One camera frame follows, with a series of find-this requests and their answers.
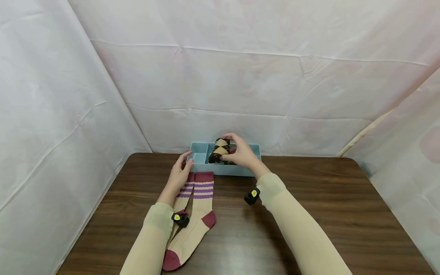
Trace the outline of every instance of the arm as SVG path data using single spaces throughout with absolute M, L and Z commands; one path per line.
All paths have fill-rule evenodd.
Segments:
M 181 165 L 191 153 L 189 151 L 182 154 L 173 166 L 168 183 L 156 204 L 148 211 L 120 275 L 160 275 L 166 244 L 173 226 L 171 217 L 174 198 L 185 184 L 193 161 L 189 160 L 184 169 Z
M 226 134 L 224 137 L 232 138 L 237 149 L 234 154 L 224 155 L 222 159 L 248 167 L 254 173 L 261 201 L 274 216 L 301 273 L 352 274 L 325 232 L 291 195 L 280 178 L 255 157 L 242 138 L 236 134 Z

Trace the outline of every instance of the striped sock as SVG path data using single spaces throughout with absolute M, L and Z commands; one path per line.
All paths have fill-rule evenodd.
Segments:
M 177 194 L 176 198 L 174 199 L 174 213 L 180 215 L 186 214 L 185 208 L 187 207 L 188 201 L 190 200 L 190 196 L 194 186 L 194 179 L 195 179 L 195 173 L 193 172 L 189 173 L 187 182 L 180 189 L 180 192 Z M 172 240 L 178 229 L 179 226 L 177 224 L 173 224 L 171 236 L 168 240 L 168 243 Z
M 203 236 L 214 226 L 213 211 L 214 174 L 196 173 L 193 210 L 190 223 L 171 241 L 165 251 L 162 268 L 171 271 L 182 266 L 195 251 Z

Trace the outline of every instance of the white fabric wall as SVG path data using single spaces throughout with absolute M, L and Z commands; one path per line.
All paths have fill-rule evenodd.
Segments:
M 152 149 L 334 156 L 440 56 L 437 0 L 69 0 Z
M 440 70 L 345 156 L 367 172 L 440 274 Z
M 53 274 L 150 151 L 66 0 L 0 1 L 0 127 L 0 274 Z

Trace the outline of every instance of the right hand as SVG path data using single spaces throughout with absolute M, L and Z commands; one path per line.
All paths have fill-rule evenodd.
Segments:
M 222 161 L 232 161 L 237 165 L 250 168 L 256 163 L 260 162 L 257 156 L 250 149 L 249 144 L 234 133 L 228 133 L 221 136 L 222 139 L 231 139 L 235 141 L 237 147 L 232 148 L 230 154 L 223 155 L 221 157 Z

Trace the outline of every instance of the beige arm sleeve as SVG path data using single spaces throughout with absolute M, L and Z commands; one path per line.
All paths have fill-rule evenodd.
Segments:
M 263 205 L 274 216 L 303 275 L 351 274 L 322 228 L 277 175 L 262 176 L 257 187 Z
M 172 214 L 173 209 L 165 203 L 157 202 L 150 208 L 120 275 L 160 275 Z

